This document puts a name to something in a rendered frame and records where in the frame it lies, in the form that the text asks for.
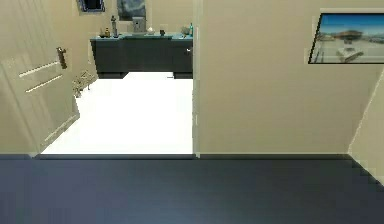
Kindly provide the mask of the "grey cloudy wall picture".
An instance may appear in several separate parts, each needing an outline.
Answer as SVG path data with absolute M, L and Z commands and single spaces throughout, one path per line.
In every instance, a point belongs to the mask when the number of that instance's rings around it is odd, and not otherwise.
M 133 17 L 146 16 L 145 0 L 117 0 L 119 19 L 131 21 Z

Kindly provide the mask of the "dark cabinet with teal top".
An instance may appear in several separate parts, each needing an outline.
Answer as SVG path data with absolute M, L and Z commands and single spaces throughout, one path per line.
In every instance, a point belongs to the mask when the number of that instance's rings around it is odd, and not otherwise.
M 175 79 L 193 78 L 191 36 L 121 34 L 94 37 L 90 44 L 100 79 L 124 78 L 129 72 L 171 72 Z

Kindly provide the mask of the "grey statuette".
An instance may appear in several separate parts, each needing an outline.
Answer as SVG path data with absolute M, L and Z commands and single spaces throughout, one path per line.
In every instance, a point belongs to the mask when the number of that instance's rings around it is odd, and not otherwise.
M 113 37 L 118 38 L 119 34 L 117 31 L 117 23 L 116 23 L 116 18 L 114 15 L 111 16 L 111 24 L 112 24 Z

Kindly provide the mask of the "grey square box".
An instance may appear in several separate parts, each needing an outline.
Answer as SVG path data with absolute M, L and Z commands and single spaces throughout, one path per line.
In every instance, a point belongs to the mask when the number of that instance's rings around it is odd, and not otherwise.
M 133 17 L 133 32 L 145 33 L 146 32 L 146 18 L 145 17 Z

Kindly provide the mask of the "beige room door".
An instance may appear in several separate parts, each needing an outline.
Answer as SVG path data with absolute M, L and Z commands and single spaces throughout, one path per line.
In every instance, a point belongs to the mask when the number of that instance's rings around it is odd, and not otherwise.
M 42 153 L 78 118 L 48 0 L 0 0 L 0 155 Z

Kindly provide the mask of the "framed beach picture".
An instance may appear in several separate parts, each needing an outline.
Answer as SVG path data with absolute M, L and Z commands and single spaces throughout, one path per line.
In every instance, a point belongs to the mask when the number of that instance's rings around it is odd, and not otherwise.
M 384 65 L 384 13 L 321 13 L 308 63 Z

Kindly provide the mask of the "dark blue framed picture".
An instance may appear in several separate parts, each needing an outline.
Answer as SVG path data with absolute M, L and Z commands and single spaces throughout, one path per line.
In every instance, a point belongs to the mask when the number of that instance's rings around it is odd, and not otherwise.
M 103 0 L 78 0 L 82 12 L 104 12 Z

